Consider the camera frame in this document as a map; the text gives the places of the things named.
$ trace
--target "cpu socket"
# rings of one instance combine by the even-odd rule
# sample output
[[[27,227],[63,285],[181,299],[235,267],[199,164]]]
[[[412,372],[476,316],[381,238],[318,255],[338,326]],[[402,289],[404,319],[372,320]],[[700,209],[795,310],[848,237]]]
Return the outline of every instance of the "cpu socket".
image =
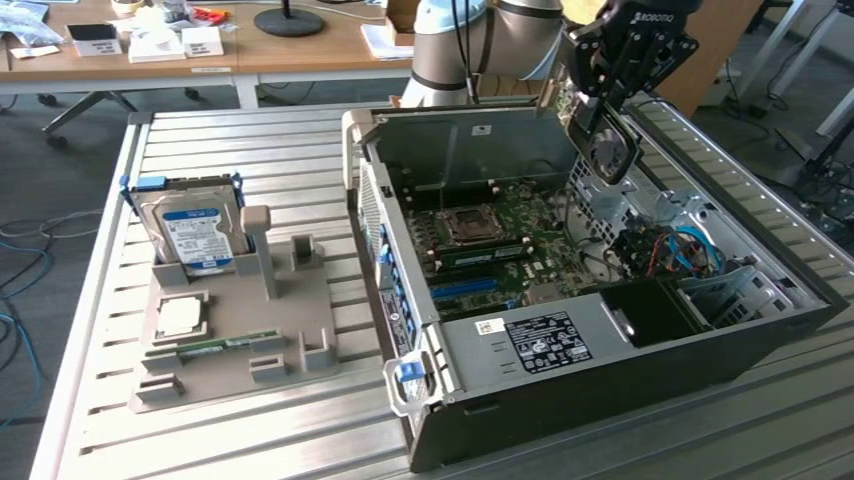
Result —
[[[505,238],[505,230],[489,206],[448,210],[442,221],[457,245],[473,245]]]

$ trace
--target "blue hard drive label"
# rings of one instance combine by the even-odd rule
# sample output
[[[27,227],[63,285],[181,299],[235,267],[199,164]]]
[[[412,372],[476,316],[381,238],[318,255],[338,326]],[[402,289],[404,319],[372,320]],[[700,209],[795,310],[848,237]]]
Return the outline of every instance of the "blue hard drive label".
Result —
[[[163,223],[182,263],[194,269],[207,270],[205,273],[218,273],[234,258],[229,235],[218,230],[222,218],[217,208],[163,214]]]
[[[593,358],[566,312],[508,323],[505,328],[529,373],[545,372]]]

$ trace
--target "metal table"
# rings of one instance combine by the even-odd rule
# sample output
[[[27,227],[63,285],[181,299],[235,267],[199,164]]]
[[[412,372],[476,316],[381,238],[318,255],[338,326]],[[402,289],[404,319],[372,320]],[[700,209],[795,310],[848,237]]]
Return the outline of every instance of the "metal table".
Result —
[[[432,474],[408,472],[342,188],[341,116],[370,106],[167,113],[129,127],[31,478],[767,479],[854,471],[852,308],[728,385]],[[669,107],[642,110],[757,221],[854,298],[851,257]],[[662,181],[684,185],[682,173],[645,148]],[[313,232],[332,255],[345,371],[297,388],[135,415],[126,402],[154,254],[118,180],[126,173],[234,168],[247,203],[273,208],[271,242]]]

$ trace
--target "white box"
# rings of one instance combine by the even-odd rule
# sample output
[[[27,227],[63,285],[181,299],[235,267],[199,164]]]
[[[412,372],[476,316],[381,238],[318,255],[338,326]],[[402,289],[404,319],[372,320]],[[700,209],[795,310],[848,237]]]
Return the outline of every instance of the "white box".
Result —
[[[183,60],[185,47],[178,34],[169,29],[154,32],[138,32],[131,35],[129,61],[131,63]]]
[[[122,53],[119,34],[113,25],[69,25],[67,28],[78,55],[82,57]]]
[[[197,27],[182,30],[182,43],[189,57],[210,57],[225,55],[219,28]]]

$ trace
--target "green circuit board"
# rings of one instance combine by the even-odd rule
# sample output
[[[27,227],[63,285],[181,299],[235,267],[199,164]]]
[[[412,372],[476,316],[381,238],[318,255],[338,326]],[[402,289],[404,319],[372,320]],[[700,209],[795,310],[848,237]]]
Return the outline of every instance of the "green circuit board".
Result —
[[[502,186],[490,203],[410,212],[409,230],[430,287],[480,280],[497,283],[497,288],[481,292],[434,298],[444,319],[569,298],[600,282],[564,230],[553,197],[554,191],[541,191],[534,182],[517,182]],[[494,247],[501,241],[509,245]],[[500,258],[517,251],[518,258]],[[437,258],[444,267],[437,268]],[[449,258],[482,263],[449,269],[454,266]]]

